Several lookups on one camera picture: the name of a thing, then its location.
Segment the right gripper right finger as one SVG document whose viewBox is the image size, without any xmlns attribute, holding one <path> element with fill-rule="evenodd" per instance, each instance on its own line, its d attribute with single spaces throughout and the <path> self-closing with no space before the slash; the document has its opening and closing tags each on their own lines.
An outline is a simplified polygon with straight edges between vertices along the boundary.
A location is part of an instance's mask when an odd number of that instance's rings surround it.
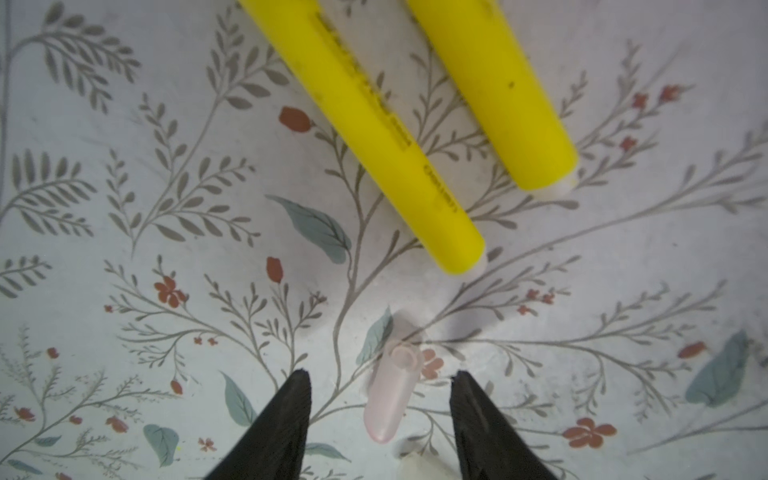
<svg viewBox="0 0 768 480">
<path fill-rule="evenodd" d="M 450 411 L 464 479 L 555 480 L 467 371 L 452 378 Z"/>
</svg>

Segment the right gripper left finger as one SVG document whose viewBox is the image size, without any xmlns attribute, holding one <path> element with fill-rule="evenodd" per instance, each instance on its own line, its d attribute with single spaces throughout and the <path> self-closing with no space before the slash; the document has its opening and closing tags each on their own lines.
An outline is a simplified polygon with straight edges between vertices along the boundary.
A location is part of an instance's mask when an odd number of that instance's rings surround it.
<svg viewBox="0 0 768 480">
<path fill-rule="evenodd" d="M 311 380 L 294 371 L 209 479 L 298 479 L 311 413 Z"/>
</svg>

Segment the yellow highlighter pen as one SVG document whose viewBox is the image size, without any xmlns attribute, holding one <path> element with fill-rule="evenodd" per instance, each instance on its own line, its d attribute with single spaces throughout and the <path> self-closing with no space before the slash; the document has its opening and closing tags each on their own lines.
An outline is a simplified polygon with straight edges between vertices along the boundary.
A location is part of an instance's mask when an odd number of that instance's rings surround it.
<svg viewBox="0 0 768 480">
<path fill-rule="evenodd" d="M 487 265 L 485 241 L 316 1 L 245 1 L 244 10 L 399 216 L 447 274 Z"/>
<path fill-rule="evenodd" d="M 407 6 L 516 185 L 546 201 L 574 190 L 578 152 L 499 3 Z"/>
</svg>

